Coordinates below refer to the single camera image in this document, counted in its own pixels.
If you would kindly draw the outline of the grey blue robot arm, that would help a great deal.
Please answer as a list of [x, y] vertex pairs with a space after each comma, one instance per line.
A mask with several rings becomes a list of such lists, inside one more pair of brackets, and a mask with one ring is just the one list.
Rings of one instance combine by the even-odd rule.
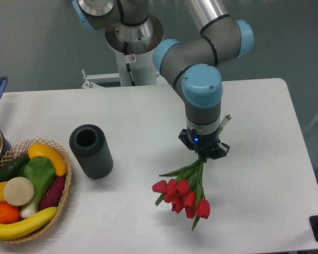
[[88, 31], [105, 31], [121, 86], [154, 85], [162, 76], [185, 105], [187, 127], [179, 139], [202, 160], [227, 155], [229, 146], [219, 139], [223, 84], [217, 66], [251, 51], [254, 35], [245, 21], [233, 20], [222, 1], [186, 1], [200, 36], [182, 44], [164, 38], [148, 1], [72, 5]]

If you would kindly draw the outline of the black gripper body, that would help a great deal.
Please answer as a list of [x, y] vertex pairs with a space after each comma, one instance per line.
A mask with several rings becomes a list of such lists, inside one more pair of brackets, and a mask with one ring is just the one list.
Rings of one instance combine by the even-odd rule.
[[230, 146], [219, 139], [219, 129], [210, 134], [198, 134], [196, 129], [182, 129], [178, 138], [191, 151], [198, 150], [200, 157], [208, 153], [208, 159], [216, 160], [227, 156]]

